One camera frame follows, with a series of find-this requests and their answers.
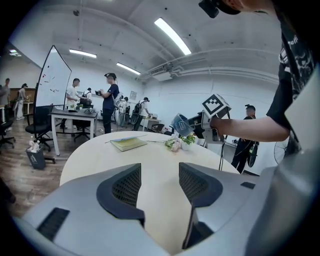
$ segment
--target trash can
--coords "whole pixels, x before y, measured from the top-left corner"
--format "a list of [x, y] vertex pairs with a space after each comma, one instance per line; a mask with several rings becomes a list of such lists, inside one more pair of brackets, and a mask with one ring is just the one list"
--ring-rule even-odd
[[28, 155], [28, 158], [30, 160], [30, 163], [32, 164], [32, 167], [34, 169], [43, 170], [46, 167], [44, 148], [40, 147], [37, 153], [33, 153], [28, 149], [25, 152]]

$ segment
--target whiteboard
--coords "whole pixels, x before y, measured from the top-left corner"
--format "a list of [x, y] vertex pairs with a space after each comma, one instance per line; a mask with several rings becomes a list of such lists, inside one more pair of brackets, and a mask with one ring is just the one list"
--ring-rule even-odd
[[53, 45], [42, 67], [35, 106], [64, 105], [71, 72]]

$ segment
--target person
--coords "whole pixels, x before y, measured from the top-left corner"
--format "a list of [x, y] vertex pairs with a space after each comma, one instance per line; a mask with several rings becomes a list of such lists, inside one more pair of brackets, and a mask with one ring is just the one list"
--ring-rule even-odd
[[301, 24], [308, 24], [306, 21], [313, 16], [302, 11], [307, 4], [294, 5], [280, 0], [216, 0], [216, 3], [220, 11], [227, 14], [261, 10], [276, 14], [282, 31], [282, 49], [279, 55], [279, 85], [267, 116], [254, 120], [212, 118], [210, 126], [217, 129], [220, 135], [251, 141], [278, 142], [289, 137], [285, 156], [299, 152], [301, 147], [285, 117], [285, 111], [306, 86], [316, 60], [319, 60], [316, 41]]
[[126, 114], [126, 108], [128, 105], [128, 97], [124, 97], [124, 100], [120, 102], [119, 106], [119, 126], [124, 127], [125, 126], [125, 114]]
[[84, 97], [85, 99], [81, 99], [80, 104], [82, 104], [84, 108], [86, 106], [87, 108], [89, 108], [92, 102], [92, 93], [90, 87], [83, 92], [82, 97]]
[[[252, 119], [256, 119], [256, 108], [252, 105], [248, 105], [244, 120]], [[236, 146], [234, 157], [231, 163], [239, 173], [242, 173], [245, 168], [247, 158], [249, 157], [250, 148], [253, 146], [253, 144], [254, 141], [252, 140], [239, 138], [238, 145]]]
[[115, 105], [114, 99], [119, 94], [119, 87], [116, 84], [117, 76], [114, 73], [108, 73], [104, 75], [106, 77], [107, 84], [110, 85], [110, 88], [107, 92], [103, 89], [100, 89], [101, 96], [104, 98], [102, 104], [102, 117], [103, 117], [103, 127], [104, 133], [111, 133], [111, 116], [114, 113]]
[[[76, 87], [78, 87], [80, 85], [80, 79], [79, 78], [75, 78], [73, 79], [73, 83], [72, 86], [70, 86], [67, 91], [66, 91], [66, 105], [68, 107], [72, 106], [72, 105], [76, 105], [76, 102], [78, 101], [78, 99], [76, 97], [78, 97], [79, 99], [83, 99], [86, 100], [85, 97], [82, 97], [78, 94]], [[60, 128], [61, 129], [67, 129], [66, 127], [66, 120], [67, 119], [62, 119], [62, 123], [60, 124]]]
[[148, 111], [148, 102], [150, 102], [148, 97], [144, 97], [143, 101], [139, 102], [139, 104], [141, 104], [141, 107], [140, 107], [140, 111], [139, 111], [138, 120], [135, 123], [135, 125], [133, 126], [134, 131], [138, 131], [138, 129], [139, 129], [140, 123], [141, 123], [142, 119], [144, 118], [144, 110], [148, 114], [148, 117], [151, 117], [151, 114]]
[[0, 106], [7, 106], [10, 102], [10, 78], [5, 80], [4, 86], [1, 86], [0, 89]]
[[18, 98], [16, 100], [16, 103], [14, 105], [14, 111], [16, 111], [16, 120], [21, 120], [24, 119], [24, 101], [27, 99], [26, 97], [26, 89], [27, 88], [27, 84], [24, 83], [21, 86], [21, 89], [18, 92]]

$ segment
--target ceiling light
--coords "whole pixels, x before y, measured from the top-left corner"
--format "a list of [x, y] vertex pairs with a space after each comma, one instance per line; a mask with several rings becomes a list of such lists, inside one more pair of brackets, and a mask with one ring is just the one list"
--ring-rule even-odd
[[130, 67], [128, 67], [128, 66], [125, 66], [125, 65], [123, 65], [123, 64], [121, 64], [121, 63], [119, 63], [119, 62], [118, 62], [116, 65], [119, 66], [119, 67], [121, 67], [121, 68], [124, 68], [124, 69], [126, 69], [126, 70], [129, 70], [129, 71], [135, 73], [136, 75], [141, 75], [140, 72], [135, 71], [134, 69], [132, 69], [132, 68], [130, 68]]
[[183, 51], [184, 55], [191, 54], [191, 51], [189, 50], [185, 42], [162, 18], [156, 20], [154, 24], [156, 24], [160, 29], [162, 29], [176, 43], [176, 45], [181, 49], [181, 51]]
[[84, 51], [80, 51], [80, 50], [73, 50], [73, 49], [69, 49], [69, 51], [72, 54], [80, 54], [80, 55], [85, 55], [85, 56], [92, 57], [92, 58], [97, 58], [96, 54], [92, 54], [92, 53], [88, 53], [88, 52], [84, 52]]

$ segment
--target book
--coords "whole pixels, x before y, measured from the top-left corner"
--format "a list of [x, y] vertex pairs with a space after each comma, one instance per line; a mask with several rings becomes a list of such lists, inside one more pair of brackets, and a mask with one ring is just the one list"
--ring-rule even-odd
[[116, 139], [111, 140], [110, 142], [121, 152], [132, 150], [148, 144], [146, 141], [138, 139], [137, 137]]

